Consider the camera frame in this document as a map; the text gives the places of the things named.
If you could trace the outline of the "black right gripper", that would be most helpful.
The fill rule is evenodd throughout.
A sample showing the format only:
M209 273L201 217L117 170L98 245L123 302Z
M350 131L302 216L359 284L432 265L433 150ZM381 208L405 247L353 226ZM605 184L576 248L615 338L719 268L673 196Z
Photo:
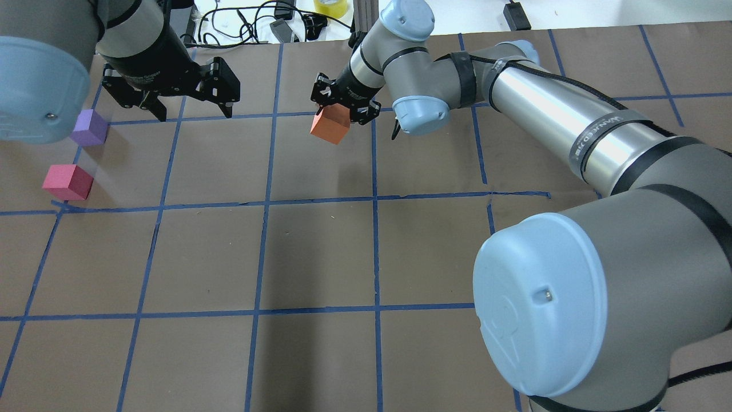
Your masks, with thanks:
M340 104L349 109L351 124L366 125L381 113L381 104L374 101L381 86L369 86L351 69L343 69L337 78L318 73L311 92L311 101L319 107Z

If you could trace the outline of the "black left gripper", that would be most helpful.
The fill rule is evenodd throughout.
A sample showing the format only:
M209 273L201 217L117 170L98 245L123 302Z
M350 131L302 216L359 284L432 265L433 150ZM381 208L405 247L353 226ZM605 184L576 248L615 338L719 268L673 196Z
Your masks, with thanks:
M114 58L102 55L102 86L125 109L139 107L159 121L166 121L167 107L160 96L189 96L216 104L225 118L233 117L233 105L240 102L241 84L222 57L199 65L182 57L131 56Z

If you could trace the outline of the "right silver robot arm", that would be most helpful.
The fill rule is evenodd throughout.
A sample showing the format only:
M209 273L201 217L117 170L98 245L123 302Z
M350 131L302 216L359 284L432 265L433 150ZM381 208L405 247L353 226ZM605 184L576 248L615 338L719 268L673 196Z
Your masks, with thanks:
M479 336L470 276L492 232L597 199L486 106L389 142L393 114L340 146L278 120L249 411L528 410Z

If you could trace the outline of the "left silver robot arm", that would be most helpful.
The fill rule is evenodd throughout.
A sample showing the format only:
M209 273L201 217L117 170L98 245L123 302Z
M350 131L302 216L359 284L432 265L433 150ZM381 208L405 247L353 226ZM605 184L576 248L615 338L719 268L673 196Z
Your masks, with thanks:
M68 137L91 87L94 55L102 83L122 107L164 122L160 97L216 104L225 117L241 85L225 60L199 65L170 26L170 1L3 1L1 136L54 143Z

